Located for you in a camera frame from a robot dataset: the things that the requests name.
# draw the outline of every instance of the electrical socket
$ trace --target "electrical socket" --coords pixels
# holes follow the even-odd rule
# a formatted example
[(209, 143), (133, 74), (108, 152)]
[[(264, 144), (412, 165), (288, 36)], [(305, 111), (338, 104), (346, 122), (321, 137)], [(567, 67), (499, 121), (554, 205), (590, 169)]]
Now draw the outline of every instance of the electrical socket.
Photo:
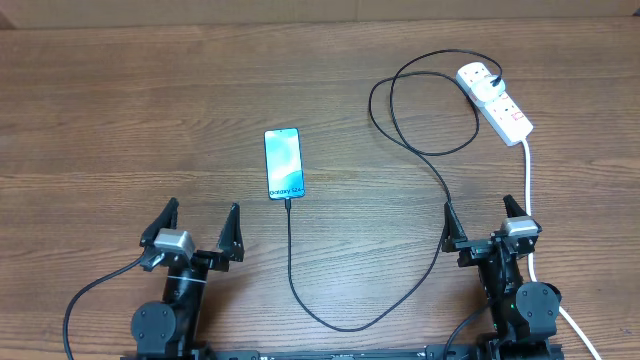
[(513, 146), (526, 139), (533, 130), (533, 125), (504, 91), (506, 86), (503, 81), (498, 84), (492, 94), (483, 90), (485, 88), (483, 85), (495, 78), (496, 76), (492, 75), (481, 62), (467, 64), (456, 74), (456, 80), (460, 86), (473, 100), (482, 115), (487, 118), (493, 129), (507, 146)]

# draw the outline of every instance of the wood grain surface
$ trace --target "wood grain surface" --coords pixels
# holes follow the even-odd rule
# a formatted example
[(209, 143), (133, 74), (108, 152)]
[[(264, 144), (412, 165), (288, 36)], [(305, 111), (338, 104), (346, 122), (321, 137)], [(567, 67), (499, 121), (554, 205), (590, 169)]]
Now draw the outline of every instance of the wood grain surface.
[[(420, 160), (371, 125), (369, 90), (418, 55), (469, 48), (502, 64), (536, 126), (538, 278), (561, 289), (604, 358), (637, 359), (639, 33), (637, 18), (1, 32), (0, 358), (64, 359), (67, 303), (140, 253), (139, 235), (171, 196), (179, 227), (204, 249), (231, 202), (241, 204), (245, 262), (210, 276), (201, 316), (201, 338), (216, 349), (445, 342), (484, 302), (476, 269), (457, 268), (454, 254), (366, 331), (336, 333), (299, 308), (286, 277), (285, 210), (267, 197), (263, 132), (301, 132), (300, 296), (335, 325), (362, 325), (421, 277), (445, 202)], [(475, 60), (441, 55), (413, 69), (453, 75)], [(387, 91), (374, 111), (391, 129)], [(421, 149), (446, 150), (473, 132), (468, 104), (446, 80), (402, 80), (396, 106)], [(433, 163), (471, 237), (499, 226), (503, 195), (522, 201), (522, 149), (506, 147), (484, 118), (471, 145)], [(134, 351), (131, 315), (161, 298), (165, 276), (134, 270), (82, 297), (70, 330), (76, 358)], [(490, 328), (484, 316), (459, 341)], [(589, 357), (562, 319), (552, 342), (568, 359)]]

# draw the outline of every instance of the power plug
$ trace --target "power plug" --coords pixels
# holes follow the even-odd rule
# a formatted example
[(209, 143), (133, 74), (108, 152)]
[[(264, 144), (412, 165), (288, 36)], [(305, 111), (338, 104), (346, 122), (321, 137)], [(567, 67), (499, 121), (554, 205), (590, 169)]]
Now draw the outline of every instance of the power plug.
[(492, 75), (481, 62), (467, 64), (458, 70), (456, 80), (500, 135), (507, 146), (527, 138), (533, 125), (506, 93), (504, 81), (493, 86)]

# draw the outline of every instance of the black wire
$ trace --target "black wire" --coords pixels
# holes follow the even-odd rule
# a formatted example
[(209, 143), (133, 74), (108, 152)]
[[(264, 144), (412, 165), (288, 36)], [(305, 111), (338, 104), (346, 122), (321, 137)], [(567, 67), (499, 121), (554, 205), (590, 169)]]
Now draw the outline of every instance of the black wire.
[(123, 267), (120, 270), (116, 270), (109, 275), (103, 276), (100, 279), (95, 280), (91, 284), (83, 287), (80, 291), (78, 291), (78, 293), (73, 297), (73, 299), (71, 299), (71, 302), (69, 302), (69, 306), (67, 306), (67, 311), (64, 313), (64, 321), (62, 322), (62, 343), (64, 344), (64, 351), (65, 353), (67, 353), (67, 358), (69, 360), (73, 360), (73, 355), (71, 354), (71, 347), (69, 346), (69, 319), (71, 317), (71, 310), (73, 310), (73, 306), (76, 304), (76, 301), (78, 301), (78, 299), (80, 299), (80, 296), (84, 295), (84, 293), (91, 290), (91, 288), (93, 288), (94, 286), (99, 285), (109, 279), (113, 279), (114, 277), (136, 267), (142, 261), (143, 256), (144, 256), (144, 253), (140, 255), (140, 257), (136, 259), (134, 262), (132, 262), (131, 264)]
[[(473, 104), (473, 101), (471, 100), (469, 95), (467, 95), (467, 93), (464, 91), (462, 86), (460, 84), (458, 84), (458, 82), (454, 78), (452, 78), (452, 77), (450, 77), (450, 76), (448, 76), (446, 74), (443, 74), (443, 73), (440, 73), (440, 72), (435, 72), (435, 71), (415, 71), (415, 72), (409, 72), (409, 73), (404, 73), (404, 74), (402, 73), (402, 71), (404, 69), (406, 69), (409, 65), (415, 63), (416, 61), (424, 59), (424, 58), (432, 56), (432, 55), (437, 55), (437, 54), (442, 54), (442, 53), (471, 54), (471, 55), (475, 55), (475, 56), (481, 57), (483, 59), (489, 60), (492, 63), (494, 63), (498, 67), (498, 69), (500, 70), (500, 74), (492, 82), (493, 86), (497, 86), (498, 83), (500, 82), (501, 78), (502, 78), (502, 67), (500, 66), (500, 64), (498, 64), (498, 62), (496, 62), (495, 60), (491, 59), (490, 57), (488, 57), (486, 55), (483, 55), (483, 54), (480, 54), (480, 53), (477, 53), (477, 52), (471, 51), (471, 50), (461, 50), (461, 49), (438, 50), (438, 51), (430, 52), (428, 54), (421, 55), (421, 56), (409, 61), (404, 66), (402, 66), (400, 68), (400, 70), (398, 70), (393, 77), (378, 81), (373, 86), (373, 88), (371, 88), (371, 92), (369, 93), (368, 110), (369, 110), (369, 117), (371, 118), (371, 121), (373, 122), (374, 126), (378, 129), (378, 131), (380, 131), (380, 133), (382, 135), (384, 135), (387, 139), (393, 141), (394, 143), (398, 144), (399, 146), (402, 146), (403, 148), (409, 150), (411, 153), (413, 153), (414, 155), (419, 157), (422, 161), (424, 161), (424, 163), (427, 164), (427, 166), (429, 166), (429, 168), (431, 168), (431, 170), (433, 171), (435, 176), (438, 178), (438, 180), (442, 184), (442, 189), (444, 190), (445, 195), (447, 196), (447, 201), (451, 202), (451, 193), (449, 191), (447, 183), (444, 181), (444, 179), (442, 178), (442, 176), (440, 175), (438, 170), (436, 170), (436, 168), (431, 164), (431, 162), (429, 162), (429, 160), (426, 159), (425, 156), (443, 156), (443, 155), (448, 155), (448, 154), (454, 153), (454, 152), (456, 152), (458, 150), (461, 150), (465, 146), (469, 145), (476, 138), (476, 136), (478, 135), (478, 131), (480, 130), (480, 119), (478, 117), (478, 110), (476, 109), (476, 107)], [(462, 92), (462, 94), (465, 96), (465, 98), (467, 99), (467, 102), (469, 103), (469, 106), (473, 110), (473, 115), (475, 117), (476, 126), (475, 126), (475, 131), (474, 131), (473, 135), (467, 141), (465, 141), (462, 145), (459, 145), (459, 146), (457, 146), (457, 147), (455, 147), (455, 148), (453, 148), (451, 150), (448, 150), (448, 151), (430, 153), (430, 152), (425, 152), (425, 151), (421, 151), (419, 149), (416, 149), (411, 144), (409, 144), (407, 139), (404, 137), (404, 135), (402, 134), (402, 130), (400, 129), (400, 126), (398, 124), (398, 119), (396, 118), (395, 112), (394, 112), (393, 91), (395, 89), (395, 84), (396, 84), (396, 81), (398, 79), (409, 77), (409, 76), (414, 76), (414, 75), (432, 75), (432, 76), (443, 77), (443, 78), (451, 81), (452, 83), (454, 83), (458, 87), (458, 89)], [(394, 139), (387, 132), (382, 130), (382, 128), (380, 127), (380, 125), (376, 121), (375, 117), (373, 116), (373, 109), (372, 109), (373, 94), (375, 93), (376, 89), (380, 85), (382, 85), (382, 84), (384, 84), (386, 82), (389, 82), (389, 81), (391, 81), (391, 89), (390, 89), (390, 92), (389, 92), (389, 107), (390, 107), (390, 112), (391, 112), (391, 120), (393, 122), (393, 125), (394, 125), (394, 127), (396, 129), (396, 132), (398, 133), (398, 136), (400, 137), (401, 141), (398, 141), (398, 140)], [(289, 243), (288, 243), (288, 276), (289, 276), (289, 286), (291, 287), (291, 292), (293, 293), (293, 296), (295, 297), (295, 299), (298, 302), (298, 304), (300, 305), (300, 307), (302, 307), (302, 309), (307, 314), (309, 314), (309, 316), (311, 316), (314, 320), (316, 320), (320, 324), (322, 324), (322, 325), (324, 325), (324, 326), (326, 326), (326, 327), (328, 327), (328, 328), (330, 328), (332, 330), (340, 331), (340, 332), (357, 332), (357, 331), (365, 330), (365, 329), (369, 328), (370, 326), (374, 325), (375, 323), (377, 323), (378, 321), (380, 321), (385, 316), (387, 316), (387, 314), (389, 314), (396, 307), (398, 307), (400, 304), (402, 304), (407, 298), (409, 298), (409, 296), (411, 296), (411, 294), (413, 294), (418, 289), (418, 287), (424, 282), (424, 280), (426, 280), (426, 278), (431, 273), (431, 270), (433, 269), (433, 266), (435, 265), (436, 260), (438, 258), (438, 254), (440, 253), (440, 248), (441, 248), (444, 240), (448, 236), (448, 224), (446, 223), (447, 221), (446, 221), (446, 217), (445, 217), (445, 225), (444, 225), (444, 228), (442, 229), (442, 236), (440, 237), (440, 241), (438, 242), (438, 247), (436, 248), (436, 252), (433, 255), (433, 260), (431, 261), (431, 264), (429, 265), (429, 268), (427, 269), (426, 273), (422, 276), (420, 281), (418, 281), (418, 283), (413, 288), (411, 288), (411, 290), (407, 294), (405, 294), (400, 300), (398, 300), (395, 304), (393, 304), (390, 308), (388, 308), (385, 312), (383, 312), (380, 316), (375, 318), (373, 321), (367, 323), (366, 325), (358, 327), (358, 328), (352, 328), (352, 329), (339, 328), (339, 327), (333, 326), (333, 325), (327, 323), (326, 321), (320, 319), (311, 310), (309, 310), (309, 308), (307, 308), (304, 305), (302, 300), (300, 300), (300, 297), (298, 296), (298, 294), (297, 294), (297, 292), (295, 290), (295, 287), (293, 285), (293, 279), (292, 279), (292, 276), (291, 276), (291, 199), (286, 199), (285, 200), (285, 208), (287, 210), (287, 232), (288, 232), (288, 240), (289, 240)]]
[(493, 306), (493, 304), (495, 304), (498, 299), (499, 298), (493, 298), (489, 300), (484, 306), (474, 311), (473, 314), (469, 315), (468, 318), (464, 319), (464, 321), (461, 322), (455, 330), (453, 330), (453, 333), (451, 333), (451, 336), (449, 336), (449, 340), (447, 340), (447, 343), (444, 345), (444, 349), (442, 351), (442, 360), (447, 360), (447, 353), (449, 352), (449, 348), (451, 347), (453, 340), (455, 340), (460, 331), (462, 331), (462, 329), (464, 329), (465, 326), (469, 325), (473, 320), (478, 318), (478, 316), (482, 315), (485, 310)]
[(300, 304), (300, 307), (302, 307), (302, 309), (307, 314), (309, 314), (309, 316), (311, 316), (314, 320), (316, 320), (320, 324), (328, 327), (329, 329), (332, 329), (332, 330), (335, 330), (335, 331), (339, 331), (339, 332), (357, 332), (357, 331), (362, 331), (364, 329), (367, 329), (367, 328), (371, 327), (372, 325), (374, 325), (375, 323), (377, 323), (378, 321), (382, 320), (382, 318), (387, 316), (390, 312), (392, 312), (395, 308), (397, 308), (398, 306), (400, 306), (400, 304), (402, 304), (405, 300), (407, 300), (407, 298), (409, 298), (409, 296), (411, 296), (411, 294), (413, 294), (416, 290), (418, 290), (420, 285), (422, 285), (422, 283), (427, 279), (427, 276), (429, 276), (429, 274), (431, 273), (431, 270), (433, 269), (433, 266), (436, 264), (436, 260), (438, 259), (438, 254), (440, 253), (440, 248), (442, 247), (442, 243), (447, 238), (448, 224), (445, 221), (444, 228), (442, 229), (442, 235), (440, 236), (440, 241), (438, 242), (438, 247), (436, 248), (436, 253), (435, 253), (435, 255), (433, 255), (433, 260), (431, 260), (431, 265), (429, 265), (429, 268), (427, 269), (427, 272), (422, 276), (422, 278), (400, 300), (398, 300), (395, 304), (391, 305), (391, 307), (389, 307), (387, 310), (385, 310), (385, 312), (380, 314), (377, 318), (373, 319), (373, 321), (371, 321), (371, 322), (369, 322), (369, 323), (367, 323), (367, 324), (365, 324), (363, 326), (360, 326), (360, 327), (357, 327), (357, 328), (352, 328), (352, 329), (339, 328), (337, 326), (333, 326), (333, 325), (327, 323), (326, 321), (320, 319), (316, 314), (314, 314), (311, 310), (309, 310), (309, 308), (307, 308), (307, 306), (302, 302), (302, 300), (300, 300), (300, 297), (298, 296), (298, 293), (296, 292), (295, 286), (293, 285), (293, 278), (291, 277), (291, 199), (286, 199), (285, 200), (285, 208), (287, 209), (287, 232), (288, 232), (288, 235), (289, 235), (288, 275), (289, 275), (289, 286), (291, 287), (291, 292), (293, 293), (293, 297), (296, 298), (296, 301), (298, 302), (298, 304)]

